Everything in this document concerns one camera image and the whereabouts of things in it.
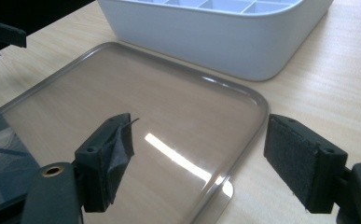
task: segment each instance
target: light wood surface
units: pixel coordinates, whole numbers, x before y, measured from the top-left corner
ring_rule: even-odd
[[[94,2],[28,36],[27,49],[1,50],[0,106],[88,49],[115,40]],[[361,0],[335,0],[284,70],[268,81],[208,72],[260,92],[271,113],[297,119],[347,151],[349,168],[361,162]],[[263,157],[264,139],[263,133],[232,176],[235,193],[218,223],[335,223],[337,210],[305,211]],[[89,216],[89,223],[98,216]]]

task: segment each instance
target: white storage bin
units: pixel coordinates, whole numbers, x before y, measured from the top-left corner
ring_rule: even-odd
[[[333,0],[98,0],[125,42],[249,80],[285,66]]]

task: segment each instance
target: clear plastic tray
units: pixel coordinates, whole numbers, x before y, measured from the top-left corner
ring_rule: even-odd
[[[98,0],[116,36],[248,80],[278,74],[333,0]]]
[[[140,119],[135,156],[114,204],[87,223],[215,221],[232,195],[229,173],[269,107],[245,86],[107,43],[2,107],[0,119],[43,166],[72,161],[102,122],[124,112]]]

